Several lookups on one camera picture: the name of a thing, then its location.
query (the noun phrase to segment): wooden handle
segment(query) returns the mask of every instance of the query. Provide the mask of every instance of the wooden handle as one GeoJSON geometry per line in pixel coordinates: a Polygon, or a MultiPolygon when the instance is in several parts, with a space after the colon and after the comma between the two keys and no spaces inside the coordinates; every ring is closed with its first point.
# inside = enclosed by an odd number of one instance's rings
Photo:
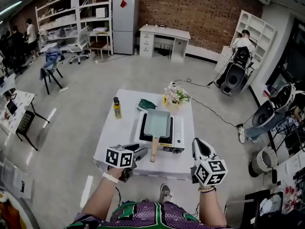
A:
{"type": "Polygon", "coordinates": [[[152,139],[152,154],[151,154],[151,162],[156,161],[156,155],[158,150],[159,139],[153,137],[152,139]]]}

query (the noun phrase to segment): sneaker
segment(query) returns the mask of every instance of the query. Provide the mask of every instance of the sneaker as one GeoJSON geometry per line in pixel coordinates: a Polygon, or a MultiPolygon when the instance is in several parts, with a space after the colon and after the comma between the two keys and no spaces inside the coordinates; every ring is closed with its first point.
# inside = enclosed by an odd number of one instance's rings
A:
{"type": "Polygon", "coordinates": [[[224,89],[223,89],[223,93],[226,94],[226,95],[228,95],[228,96],[230,96],[230,97],[232,96],[232,93],[226,92],[224,89]]]}
{"type": "Polygon", "coordinates": [[[147,198],[142,198],[142,199],[140,200],[140,202],[141,202],[141,203],[146,203],[146,202],[149,202],[149,200],[148,200],[147,198]]]}
{"type": "Polygon", "coordinates": [[[250,138],[250,137],[248,137],[248,140],[249,140],[249,141],[251,141],[251,142],[253,142],[253,143],[255,143],[255,144],[257,144],[257,143],[258,143],[258,141],[257,141],[257,140],[252,140],[252,138],[250,138]]]}
{"type": "Polygon", "coordinates": [[[239,141],[244,144],[245,136],[244,136],[244,128],[239,128],[239,141]]]}
{"type": "Polygon", "coordinates": [[[219,84],[217,84],[217,81],[213,81],[214,82],[214,84],[219,88],[220,87],[220,85],[219,84]]]}
{"type": "Polygon", "coordinates": [[[160,203],[170,202],[172,198],[171,191],[166,184],[162,184],[160,187],[160,203]]]}

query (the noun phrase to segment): refrigerator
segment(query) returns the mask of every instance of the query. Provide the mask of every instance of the refrigerator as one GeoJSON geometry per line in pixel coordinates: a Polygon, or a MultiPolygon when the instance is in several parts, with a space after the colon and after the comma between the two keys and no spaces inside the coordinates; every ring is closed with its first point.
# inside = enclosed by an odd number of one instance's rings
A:
{"type": "Polygon", "coordinates": [[[133,54],[139,0],[112,0],[113,52],[133,54]]]}

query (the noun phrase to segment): trash bin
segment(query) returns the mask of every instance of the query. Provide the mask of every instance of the trash bin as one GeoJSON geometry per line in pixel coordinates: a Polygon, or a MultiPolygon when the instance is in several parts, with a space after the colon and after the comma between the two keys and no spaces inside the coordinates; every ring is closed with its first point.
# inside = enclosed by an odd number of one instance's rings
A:
{"type": "Polygon", "coordinates": [[[273,167],[277,166],[277,163],[278,159],[275,151],[267,146],[250,162],[248,167],[249,174],[252,177],[257,177],[263,172],[272,170],[273,167]]]}

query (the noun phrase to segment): robotic arm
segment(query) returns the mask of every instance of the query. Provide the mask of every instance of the robotic arm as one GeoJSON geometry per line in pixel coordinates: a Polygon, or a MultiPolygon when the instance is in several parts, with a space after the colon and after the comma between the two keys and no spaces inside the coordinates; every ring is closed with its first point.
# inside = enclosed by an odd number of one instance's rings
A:
{"type": "Polygon", "coordinates": [[[141,148],[139,144],[117,145],[107,148],[105,163],[108,164],[108,170],[111,167],[125,168],[122,172],[120,181],[126,182],[133,174],[133,170],[137,167],[136,161],[141,160],[147,155],[148,148],[141,148]]]}
{"type": "Polygon", "coordinates": [[[192,143],[194,167],[191,168],[192,183],[203,186],[220,184],[228,173],[225,161],[220,159],[215,149],[207,142],[195,138],[192,143]]]}

